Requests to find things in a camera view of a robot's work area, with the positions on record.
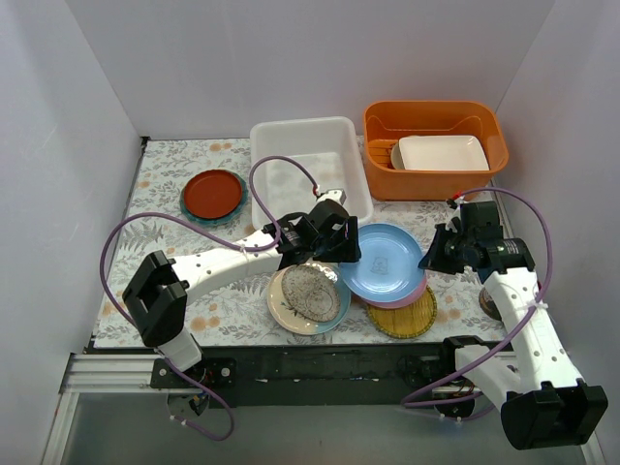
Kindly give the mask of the light blue plate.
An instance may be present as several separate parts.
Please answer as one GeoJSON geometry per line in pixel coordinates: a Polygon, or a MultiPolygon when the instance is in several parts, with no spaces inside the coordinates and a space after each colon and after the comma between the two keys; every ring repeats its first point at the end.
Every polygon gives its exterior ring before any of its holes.
{"type": "Polygon", "coordinates": [[[340,275],[359,297],[390,303],[412,295],[425,283],[419,268],[422,250],[404,229],[387,223],[367,224],[358,230],[361,256],[341,263],[340,275]]]}

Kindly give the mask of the pink plate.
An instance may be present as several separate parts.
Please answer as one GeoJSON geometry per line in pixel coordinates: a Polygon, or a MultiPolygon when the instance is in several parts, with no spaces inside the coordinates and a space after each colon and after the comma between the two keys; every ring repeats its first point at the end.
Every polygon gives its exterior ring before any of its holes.
{"type": "Polygon", "coordinates": [[[419,285],[408,295],[397,299],[395,301],[391,301],[391,302],[377,302],[377,301],[373,301],[364,297],[361,297],[360,299],[369,304],[369,305],[373,305],[375,307],[381,308],[381,309],[398,309],[401,307],[405,307],[407,305],[413,304],[415,303],[417,300],[419,300],[422,295],[424,294],[425,290],[426,290],[426,286],[427,286],[427,277],[426,274],[423,273],[422,274],[422,279],[419,283],[419,285]]]}

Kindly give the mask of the yellow woven bamboo plate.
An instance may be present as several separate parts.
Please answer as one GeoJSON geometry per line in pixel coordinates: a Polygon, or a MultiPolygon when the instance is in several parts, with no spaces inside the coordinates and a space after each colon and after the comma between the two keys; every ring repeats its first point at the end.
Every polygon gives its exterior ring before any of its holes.
{"type": "Polygon", "coordinates": [[[415,302],[396,309],[367,305],[367,315],[382,333],[396,339],[411,339],[423,335],[435,323],[438,314],[434,293],[426,287],[415,302]]]}

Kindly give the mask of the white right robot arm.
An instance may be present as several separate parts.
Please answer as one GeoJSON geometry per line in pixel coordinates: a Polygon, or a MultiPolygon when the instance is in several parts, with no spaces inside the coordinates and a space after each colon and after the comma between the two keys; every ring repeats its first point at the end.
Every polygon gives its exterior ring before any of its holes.
{"type": "Polygon", "coordinates": [[[499,410],[517,450],[587,443],[608,406],[605,391],[588,385],[570,360],[542,301],[527,245],[504,236],[496,203],[459,205],[449,223],[437,225],[419,265],[447,274],[471,267],[508,332],[494,348],[476,336],[445,339],[440,377],[478,387],[499,410]]]}

